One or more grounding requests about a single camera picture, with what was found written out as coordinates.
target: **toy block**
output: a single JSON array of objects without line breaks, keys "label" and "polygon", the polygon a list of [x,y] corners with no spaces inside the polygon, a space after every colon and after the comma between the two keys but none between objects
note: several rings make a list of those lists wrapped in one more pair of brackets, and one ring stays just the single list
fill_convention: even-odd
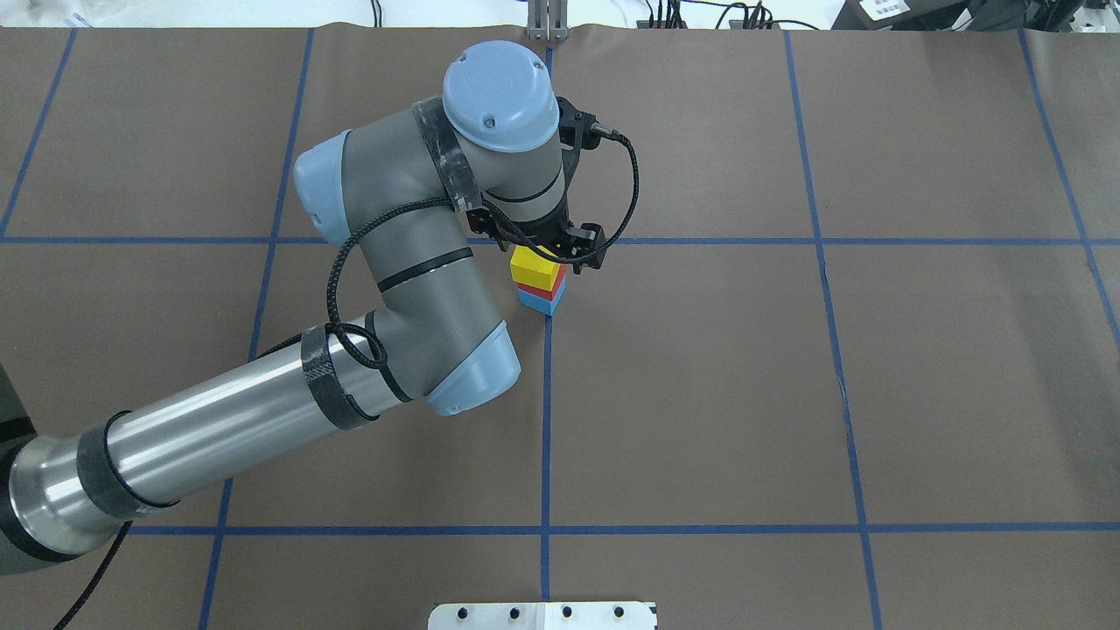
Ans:
[{"label": "toy block", "polygon": [[563,267],[558,262],[544,260],[532,249],[523,245],[515,247],[510,258],[510,276],[514,282],[544,291],[552,290],[557,284],[557,276]]},{"label": "toy block", "polygon": [[551,316],[557,311],[557,305],[560,304],[560,298],[563,297],[564,289],[568,288],[568,278],[562,278],[560,280],[560,286],[557,287],[556,297],[552,299],[544,299],[541,296],[533,295],[523,289],[517,289],[517,302],[524,304],[525,306],[532,308],[533,311],[539,311],[545,315]]},{"label": "toy block", "polygon": [[552,298],[554,298],[556,295],[557,295],[557,290],[559,290],[559,288],[560,288],[560,284],[563,282],[564,278],[567,278],[567,277],[568,277],[568,266],[567,265],[561,265],[560,266],[560,272],[557,274],[556,282],[552,284],[552,288],[551,289],[548,289],[548,290],[545,290],[545,289],[539,289],[536,287],[531,287],[529,285],[517,285],[517,289],[519,290],[523,290],[525,293],[531,293],[531,294],[535,295],[536,297],[540,297],[542,299],[547,299],[549,302],[552,302]]}]

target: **yellow block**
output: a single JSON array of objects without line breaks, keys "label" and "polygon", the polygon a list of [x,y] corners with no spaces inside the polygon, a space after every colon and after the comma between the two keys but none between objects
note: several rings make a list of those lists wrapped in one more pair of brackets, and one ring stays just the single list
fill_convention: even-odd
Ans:
[{"label": "yellow block", "polygon": [[559,262],[544,260],[526,247],[516,245],[513,249],[513,257],[510,259],[510,276],[513,277],[514,282],[550,291],[556,285],[559,274]]}]

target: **blue block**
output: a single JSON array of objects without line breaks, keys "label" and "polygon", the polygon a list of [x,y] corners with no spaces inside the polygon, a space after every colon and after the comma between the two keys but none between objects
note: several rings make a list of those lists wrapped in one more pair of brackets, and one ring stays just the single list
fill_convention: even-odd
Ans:
[{"label": "blue block", "polygon": [[545,315],[552,315],[557,312],[557,305],[560,304],[560,298],[563,297],[564,289],[568,288],[568,277],[566,276],[563,280],[560,281],[560,288],[557,289],[557,295],[551,300],[544,299],[539,295],[533,295],[529,291],[523,291],[517,289],[517,300],[525,306],[538,311]]}]

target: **robotic arm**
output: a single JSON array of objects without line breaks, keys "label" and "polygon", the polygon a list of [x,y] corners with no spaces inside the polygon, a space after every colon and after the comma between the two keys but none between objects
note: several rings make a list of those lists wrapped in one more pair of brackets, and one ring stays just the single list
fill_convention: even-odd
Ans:
[{"label": "robotic arm", "polygon": [[[0,369],[0,574],[76,558],[124,521],[413,398],[454,415],[506,391],[521,368],[455,214],[503,250],[513,241],[577,272],[599,268],[618,234],[576,228],[567,187],[579,150],[600,138],[634,159],[624,137],[553,95],[532,52],[478,44],[451,64],[442,99],[343,132],[296,161],[312,223],[344,252],[361,248],[385,308],[308,328],[74,437],[37,435]],[[636,176],[635,161],[634,203]]]}]

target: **white bracket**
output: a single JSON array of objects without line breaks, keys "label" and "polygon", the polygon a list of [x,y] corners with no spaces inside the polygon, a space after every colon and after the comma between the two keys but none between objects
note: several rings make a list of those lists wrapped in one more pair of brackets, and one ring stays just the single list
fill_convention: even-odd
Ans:
[{"label": "white bracket", "polygon": [[529,38],[534,41],[568,39],[568,0],[529,0]]},{"label": "white bracket", "polygon": [[657,606],[644,602],[440,604],[428,630],[657,630]]}]

